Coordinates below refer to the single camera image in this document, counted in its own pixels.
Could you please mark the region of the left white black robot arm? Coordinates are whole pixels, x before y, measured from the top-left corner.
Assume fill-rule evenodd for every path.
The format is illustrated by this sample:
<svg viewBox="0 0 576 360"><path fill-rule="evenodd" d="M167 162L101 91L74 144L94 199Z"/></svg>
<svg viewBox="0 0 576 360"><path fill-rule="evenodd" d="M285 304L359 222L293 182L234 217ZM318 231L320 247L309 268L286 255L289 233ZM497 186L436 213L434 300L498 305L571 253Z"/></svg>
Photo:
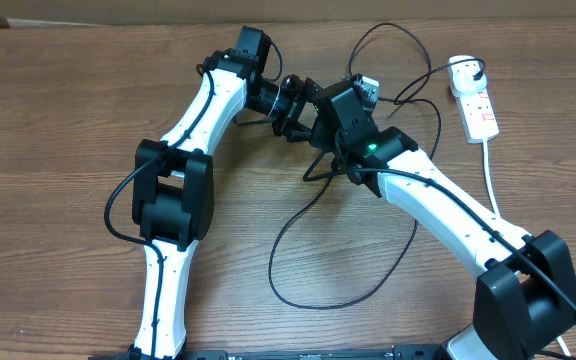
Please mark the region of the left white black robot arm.
<svg viewBox="0 0 576 360"><path fill-rule="evenodd" d="M281 136L309 136L297 119L320 88L295 75L264 78L274 47L263 31L243 27L235 47L199 64L202 83L184 115L160 140L141 141L133 171L107 200L106 228L146 256L141 325L124 359L178 359L183 352L191 262L214 214L213 155L233 119L250 109L268 116Z"/></svg>

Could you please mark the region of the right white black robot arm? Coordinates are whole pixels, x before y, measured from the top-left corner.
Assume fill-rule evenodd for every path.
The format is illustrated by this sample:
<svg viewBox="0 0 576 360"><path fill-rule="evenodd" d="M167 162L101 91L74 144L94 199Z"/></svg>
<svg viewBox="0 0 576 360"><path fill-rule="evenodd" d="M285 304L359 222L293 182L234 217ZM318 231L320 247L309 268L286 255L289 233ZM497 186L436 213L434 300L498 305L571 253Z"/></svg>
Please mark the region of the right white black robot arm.
<svg viewBox="0 0 576 360"><path fill-rule="evenodd" d="M576 273L566 242L488 210L400 129L378 129L373 95L351 80L318 91L314 138L334 153L338 175L411 215L474 280L472 321L435 358L557 358L548 345L576 326Z"/></svg>

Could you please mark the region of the white charger plug adapter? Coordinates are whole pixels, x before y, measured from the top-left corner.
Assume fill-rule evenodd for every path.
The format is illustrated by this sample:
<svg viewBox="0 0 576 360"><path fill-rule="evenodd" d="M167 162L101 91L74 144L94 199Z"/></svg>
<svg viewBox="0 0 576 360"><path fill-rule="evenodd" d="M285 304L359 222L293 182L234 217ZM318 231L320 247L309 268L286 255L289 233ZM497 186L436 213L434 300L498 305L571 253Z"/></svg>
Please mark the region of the white charger plug adapter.
<svg viewBox="0 0 576 360"><path fill-rule="evenodd" d="M455 97L475 95L487 88L482 61L470 55L456 55L448 59L448 65L451 92Z"/></svg>

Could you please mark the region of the white power strip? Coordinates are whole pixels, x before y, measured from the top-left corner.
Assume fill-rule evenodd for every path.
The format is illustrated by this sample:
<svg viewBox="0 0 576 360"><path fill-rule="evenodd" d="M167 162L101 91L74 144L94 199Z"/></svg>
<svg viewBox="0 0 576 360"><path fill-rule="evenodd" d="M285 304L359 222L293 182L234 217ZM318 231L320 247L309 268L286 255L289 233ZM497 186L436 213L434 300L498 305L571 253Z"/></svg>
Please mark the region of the white power strip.
<svg viewBox="0 0 576 360"><path fill-rule="evenodd" d="M468 143L483 143L499 134L497 119L486 90L458 97L456 103Z"/></svg>

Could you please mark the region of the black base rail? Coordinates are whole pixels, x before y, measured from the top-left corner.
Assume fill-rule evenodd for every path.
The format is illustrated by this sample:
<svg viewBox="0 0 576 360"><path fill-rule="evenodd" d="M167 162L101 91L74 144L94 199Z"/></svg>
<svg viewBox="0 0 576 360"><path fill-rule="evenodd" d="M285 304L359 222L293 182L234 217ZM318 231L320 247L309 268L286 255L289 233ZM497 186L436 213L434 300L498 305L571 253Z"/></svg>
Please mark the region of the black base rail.
<svg viewBox="0 0 576 360"><path fill-rule="evenodd" d="M439 360L447 359L437 344L396 345L389 349L227 352L183 350L179 360Z"/></svg>

